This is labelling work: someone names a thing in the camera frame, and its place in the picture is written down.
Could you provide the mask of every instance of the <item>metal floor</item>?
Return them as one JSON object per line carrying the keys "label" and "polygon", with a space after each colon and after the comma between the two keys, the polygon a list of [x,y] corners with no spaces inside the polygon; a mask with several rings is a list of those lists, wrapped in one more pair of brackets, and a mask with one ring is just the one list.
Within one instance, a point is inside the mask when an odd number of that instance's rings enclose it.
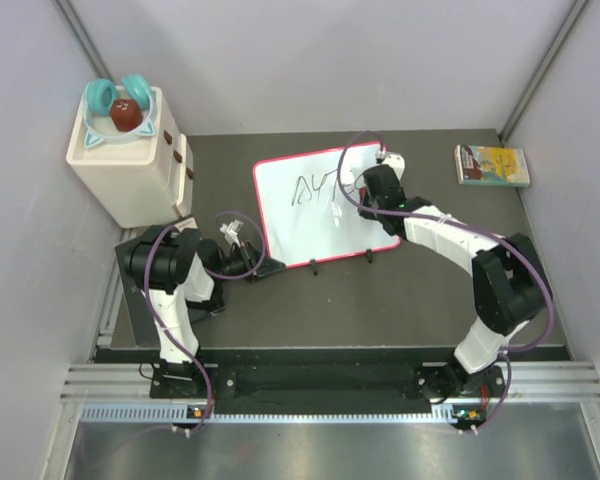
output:
{"label": "metal floor", "polygon": [[[81,424],[97,462],[139,424]],[[74,445],[67,480],[600,479],[578,405],[506,405],[479,436],[447,425],[208,425],[151,432],[99,468]]]}

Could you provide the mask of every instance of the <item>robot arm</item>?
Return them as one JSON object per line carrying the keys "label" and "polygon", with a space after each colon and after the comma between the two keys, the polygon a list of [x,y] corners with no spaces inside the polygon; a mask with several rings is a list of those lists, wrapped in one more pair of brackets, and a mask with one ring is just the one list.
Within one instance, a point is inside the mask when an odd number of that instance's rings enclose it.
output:
{"label": "robot arm", "polygon": [[[149,251],[161,230],[161,227],[150,227],[134,241],[125,257],[126,273],[141,290]],[[187,302],[208,301],[214,289],[214,281],[205,272],[197,253],[200,240],[200,232],[194,228],[167,236],[156,251],[151,268],[149,296],[165,325],[162,328],[154,319],[160,339],[160,358],[168,364],[189,363],[190,359],[168,339],[165,330],[187,351],[193,355],[198,352],[199,343],[189,323]]]}
{"label": "robot arm", "polygon": [[[504,247],[492,239],[450,225],[449,221],[458,220],[420,197],[407,199],[399,180],[403,171],[404,160],[395,154],[388,154],[381,164],[367,169],[363,174],[365,188],[360,191],[362,205],[430,215],[440,220],[376,215],[363,210],[359,213],[379,221],[389,235],[399,235],[411,243],[425,246],[473,277],[478,318],[454,351],[455,362],[461,367],[456,369],[454,376],[458,377],[457,383],[461,386],[489,368],[498,352],[545,307],[545,303],[526,268]],[[515,234],[506,240],[546,279],[528,237]]]}

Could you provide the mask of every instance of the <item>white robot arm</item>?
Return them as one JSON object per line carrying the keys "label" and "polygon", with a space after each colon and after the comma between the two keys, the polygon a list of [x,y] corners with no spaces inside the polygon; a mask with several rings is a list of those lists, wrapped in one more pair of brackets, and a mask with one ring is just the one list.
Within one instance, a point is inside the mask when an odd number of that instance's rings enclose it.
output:
{"label": "white robot arm", "polygon": [[165,324],[165,328],[162,328],[154,319],[160,339],[160,358],[167,363],[187,363],[190,359],[167,338],[165,329],[192,355],[198,353],[200,344],[189,323],[186,301],[198,303],[209,300],[213,286],[213,279],[205,272],[200,256],[196,253],[186,280],[172,294],[165,290],[149,289],[153,308]]}
{"label": "white robot arm", "polygon": [[[360,190],[364,207],[408,212],[438,220],[401,217],[359,209],[364,218],[379,221],[389,235],[427,247],[458,265],[473,277],[478,318],[454,351],[454,376],[464,384],[488,369],[511,338],[545,307],[540,289],[526,268],[493,239],[454,226],[461,223],[420,197],[407,199],[400,177],[404,159],[395,153],[378,159],[363,173]],[[545,279],[531,240],[521,234],[506,239]]]}

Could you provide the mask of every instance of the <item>dark gray table surface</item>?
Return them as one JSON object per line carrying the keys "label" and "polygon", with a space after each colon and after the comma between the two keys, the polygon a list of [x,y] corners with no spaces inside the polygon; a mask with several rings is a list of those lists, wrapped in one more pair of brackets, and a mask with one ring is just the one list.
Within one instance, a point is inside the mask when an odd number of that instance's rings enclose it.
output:
{"label": "dark gray table surface", "polygon": [[[351,135],[190,137],[196,172],[193,214],[203,235],[226,245],[214,224],[221,210],[240,210],[259,223],[252,178],[256,162],[342,146]],[[530,235],[514,189],[458,184],[454,147],[498,146],[494,130],[400,131],[386,132],[384,137],[389,151],[406,160],[402,184],[407,196],[427,198],[463,222],[503,235]],[[246,232],[255,243],[255,232]],[[464,271],[407,243],[374,258],[373,264],[364,256],[323,263],[318,276],[306,267],[254,285],[233,282],[225,287],[227,310],[194,324],[195,333],[206,347],[234,348],[448,346],[464,338],[476,318],[471,279]],[[540,314],[513,343],[536,338],[546,319],[546,313]],[[559,324],[548,343],[565,344]],[[125,305],[111,346],[135,346]]]}

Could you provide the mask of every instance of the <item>aluminum frame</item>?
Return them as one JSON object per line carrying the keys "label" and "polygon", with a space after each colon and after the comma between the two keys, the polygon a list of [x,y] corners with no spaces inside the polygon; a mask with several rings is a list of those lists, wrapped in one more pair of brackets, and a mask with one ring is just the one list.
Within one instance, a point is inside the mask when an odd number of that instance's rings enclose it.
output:
{"label": "aluminum frame", "polygon": [[55,5],[60,16],[64,19],[65,23],[71,30],[73,37],[82,50],[89,65],[93,69],[94,73],[102,78],[113,79],[107,64],[102,59],[102,56],[98,52],[89,32],[84,28],[80,17],[78,16],[73,4],[70,0],[51,0]]}
{"label": "aluminum frame", "polygon": [[[85,406],[117,405],[133,410],[151,407],[174,408],[186,404],[204,407],[204,400],[163,400],[149,397],[151,380],[140,376],[137,364],[76,364],[69,369],[60,398],[56,434],[45,459],[41,479],[64,478],[77,426]],[[149,376],[151,366],[142,367]],[[600,465],[600,379],[591,362],[513,362],[512,381],[505,403],[575,403],[582,409],[591,443]],[[459,405],[465,399],[449,399]],[[427,416],[217,416],[221,423],[431,423]],[[140,415],[138,422],[146,419]]]}
{"label": "aluminum frame", "polygon": [[[138,236],[138,234],[139,230],[136,228],[121,229],[116,245],[127,242]],[[100,310],[96,317],[95,330],[90,337],[93,338],[93,341],[89,347],[89,359],[94,357],[97,348],[108,348],[111,345],[116,320],[118,319],[118,310],[124,294],[115,252],[110,263],[109,276],[100,297]]]}
{"label": "aluminum frame", "polygon": [[558,55],[564,48],[569,36],[573,32],[573,29],[577,25],[578,21],[582,18],[582,15],[584,14],[586,7],[589,5],[589,2],[590,0],[574,0],[571,4],[569,11],[562,20],[562,23],[553,37],[553,40],[549,44],[547,51],[542,56],[540,63],[534,70],[533,75],[531,75],[529,82],[520,94],[520,97],[518,97],[513,110],[509,114],[507,121],[498,134],[503,145],[506,145],[511,138],[511,135],[527,111],[527,108],[533,100],[533,97],[538,92],[538,88],[540,85],[542,85],[543,80],[546,78],[556,58],[558,58]]}

